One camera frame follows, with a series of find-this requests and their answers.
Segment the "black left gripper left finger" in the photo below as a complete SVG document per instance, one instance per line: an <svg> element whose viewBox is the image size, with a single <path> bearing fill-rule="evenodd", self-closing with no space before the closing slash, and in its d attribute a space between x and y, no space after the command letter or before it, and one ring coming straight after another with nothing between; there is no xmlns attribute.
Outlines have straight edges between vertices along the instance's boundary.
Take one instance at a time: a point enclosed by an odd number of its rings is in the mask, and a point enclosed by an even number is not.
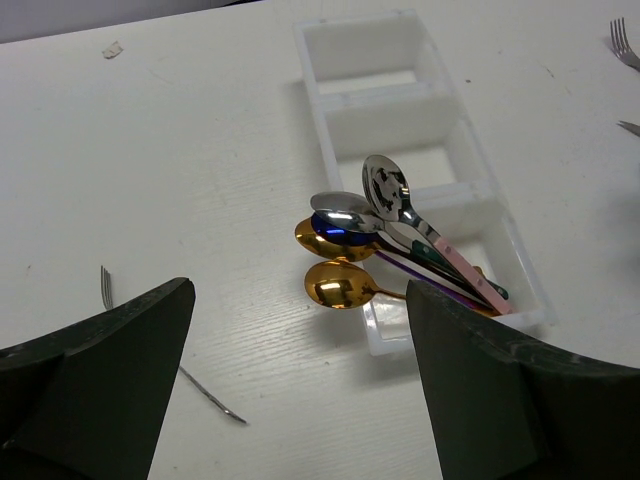
<svg viewBox="0 0 640 480"><path fill-rule="evenodd" d="M147 478L195 299L174 278L2 349L2 478Z"/></svg>

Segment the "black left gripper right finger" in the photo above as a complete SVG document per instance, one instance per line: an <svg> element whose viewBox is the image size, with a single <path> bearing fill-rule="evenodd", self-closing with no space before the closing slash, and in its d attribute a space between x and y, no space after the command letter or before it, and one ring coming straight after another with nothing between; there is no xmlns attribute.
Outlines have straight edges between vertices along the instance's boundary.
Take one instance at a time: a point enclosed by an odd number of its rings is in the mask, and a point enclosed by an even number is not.
<svg viewBox="0 0 640 480"><path fill-rule="evenodd" d="M573 353L408 284L446 479L635 479L639 372Z"/></svg>

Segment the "purple metallic spoon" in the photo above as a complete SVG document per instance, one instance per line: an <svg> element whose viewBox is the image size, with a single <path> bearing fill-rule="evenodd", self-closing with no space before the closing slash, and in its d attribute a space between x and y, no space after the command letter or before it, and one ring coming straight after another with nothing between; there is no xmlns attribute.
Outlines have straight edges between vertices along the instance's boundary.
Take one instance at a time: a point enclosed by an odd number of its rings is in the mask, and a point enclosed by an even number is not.
<svg viewBox="0 0 640 480"><path fill-rule="evenodd" d="M478 297L477 293L469 285L467 285L463 280L455 277L444 262L437 259L436 255L429 251L427 247L419 241L411 241L409 251L405 252L402 249L393 246L378 233L365 234L347 231L328 223L317 214L313 214L310 218L313 230L329 242L349 246L376 245L377 250L373 255L382 258L419 280L430 283L443 292L449 294L460 303L466 304L469 308L490 309L490 306ZM387 253L399 255L406 260L421 266L423 269L431 271L440 277L441 281L433 280L430 277L419 273L408 265L387 255Z"/></svg>

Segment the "gold spoon ornate handle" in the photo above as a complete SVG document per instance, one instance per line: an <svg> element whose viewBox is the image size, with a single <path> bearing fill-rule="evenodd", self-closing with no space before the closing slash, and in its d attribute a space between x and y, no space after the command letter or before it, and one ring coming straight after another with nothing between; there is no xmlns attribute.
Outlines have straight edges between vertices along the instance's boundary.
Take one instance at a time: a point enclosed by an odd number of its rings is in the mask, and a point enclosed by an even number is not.
<svg viewBox="0 0 640 480"><path fill-rule="evenodd" d="M361 267L342 260L327 260L310 267L304 289L317 304L332 309L360 308L377 295L405 301L404 294L379 287Z"/></svg>

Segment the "silver spoon pink handle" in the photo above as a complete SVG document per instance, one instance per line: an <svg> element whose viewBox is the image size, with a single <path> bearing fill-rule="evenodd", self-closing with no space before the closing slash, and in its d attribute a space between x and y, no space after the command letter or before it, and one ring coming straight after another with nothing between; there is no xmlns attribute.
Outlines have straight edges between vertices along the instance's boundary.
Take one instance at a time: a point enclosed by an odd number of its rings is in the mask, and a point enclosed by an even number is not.
<svg viewBox="0 0 640 480"><path fill-rule="evenodd" d="M368 156L363 163L362 183L369 203L385 222L413 228L500 315L514 312L498 290L416 212L411 204L408 181L396 163L384 155Z"/></svg>

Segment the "silver spoon green handle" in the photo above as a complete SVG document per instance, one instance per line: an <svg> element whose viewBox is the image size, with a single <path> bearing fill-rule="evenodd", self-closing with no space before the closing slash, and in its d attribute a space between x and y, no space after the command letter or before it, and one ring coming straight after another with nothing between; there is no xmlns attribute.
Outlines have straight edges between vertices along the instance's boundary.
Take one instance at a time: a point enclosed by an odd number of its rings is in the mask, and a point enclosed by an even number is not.
<svg viewBox="0 0 640 480"><path fill-rule="evenodd" d="M447 265L433 248L420 240L411 239L384 221L372 209L365 197L344 191L322 192L311 197L311 208L332 230L348 231L350 238L367 238L382 250L398 254L485 302L479 294Z"/></svg>

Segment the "gold spoon plain handle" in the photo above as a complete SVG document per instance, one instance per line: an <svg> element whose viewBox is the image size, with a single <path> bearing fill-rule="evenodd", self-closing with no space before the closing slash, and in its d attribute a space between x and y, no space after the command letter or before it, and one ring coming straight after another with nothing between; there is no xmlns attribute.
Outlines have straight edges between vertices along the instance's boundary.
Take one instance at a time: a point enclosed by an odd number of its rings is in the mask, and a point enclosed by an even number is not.
<svg viewBox="0 0 640 480"><path fill-rule="evenodd" d="M294 235L302 247L328 260L361 262L377 250L376 245L349 246L331 243L313 230L311 218L300 221L295 227Z"/></svg>

